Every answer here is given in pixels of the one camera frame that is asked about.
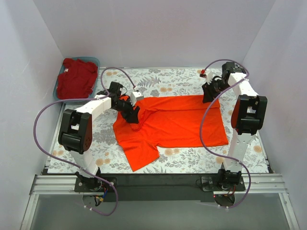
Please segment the orange t shirt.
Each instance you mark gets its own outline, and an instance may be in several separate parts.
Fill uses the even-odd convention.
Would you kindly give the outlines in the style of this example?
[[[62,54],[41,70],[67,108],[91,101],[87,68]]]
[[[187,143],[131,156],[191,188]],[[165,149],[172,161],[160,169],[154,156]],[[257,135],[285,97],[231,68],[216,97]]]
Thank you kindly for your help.
[[[196,148],[223,146],[228,139],[216,101],[201,121],[209,103],[201,95],[148,97],[136,103],[140,107],[138,124],[129,124],[118,114],[113,130],[133,171],[159,158],[159,147]]]

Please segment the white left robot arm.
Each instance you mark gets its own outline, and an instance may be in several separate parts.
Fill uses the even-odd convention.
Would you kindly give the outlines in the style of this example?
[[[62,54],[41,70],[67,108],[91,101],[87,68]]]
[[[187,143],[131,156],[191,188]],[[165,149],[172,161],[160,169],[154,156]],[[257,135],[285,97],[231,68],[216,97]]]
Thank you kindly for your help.
[[[98,172],[98,166],[90,153],[93,139],[93,121],[109,109],[120,112],[126,122],[137,124],[140,110],[136,103],[144,99],[139,91],[133,91],[127,99],[122,94],[123,85],[111,82],[108,90],[100,91],[94,100],[72,110],[63,112],[59,130],[58,142],[81,167],[79,175],[82,178],[91,178]]]

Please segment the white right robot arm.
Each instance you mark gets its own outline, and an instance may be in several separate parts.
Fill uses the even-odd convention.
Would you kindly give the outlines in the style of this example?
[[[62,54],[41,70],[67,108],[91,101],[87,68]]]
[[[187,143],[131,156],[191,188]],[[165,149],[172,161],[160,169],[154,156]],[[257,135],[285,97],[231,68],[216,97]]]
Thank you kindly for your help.
[[[201,121],[200,139],[202,138],[202,125],[206,115],[218,101],[218,98],[232,89],[237,96],[237,101],[231,116],[233,137],[228,155],[222,164],[223,173],[239,174],[243,166],[248,143],[260,130],[264,123],[267,108],[267,97],[260,96],[248,81],[249,71],[236,61],[224,59],[222,75],[213,76],[207,69],[201,70],[200,77],[206,78],[202,85],[203,103],[209,103]]]

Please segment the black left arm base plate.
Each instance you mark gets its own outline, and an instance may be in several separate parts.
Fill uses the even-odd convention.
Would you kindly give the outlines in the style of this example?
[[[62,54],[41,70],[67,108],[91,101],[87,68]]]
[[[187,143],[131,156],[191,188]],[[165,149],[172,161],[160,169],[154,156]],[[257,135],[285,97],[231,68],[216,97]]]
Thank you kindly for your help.
[[[75,192],[114,192],[114,189],[109,183],[98,180],[96,178],[78,177],[76,179]]]

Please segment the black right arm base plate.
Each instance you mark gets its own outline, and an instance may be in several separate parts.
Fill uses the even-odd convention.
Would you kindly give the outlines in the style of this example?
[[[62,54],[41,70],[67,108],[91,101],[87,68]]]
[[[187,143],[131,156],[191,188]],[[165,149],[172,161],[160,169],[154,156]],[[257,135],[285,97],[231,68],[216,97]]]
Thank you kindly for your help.
[[[206,174],[201,177],[201,187],[203,191],[229,192],[246,190],[243,177],[240,178],[222,178],[218,174]]]

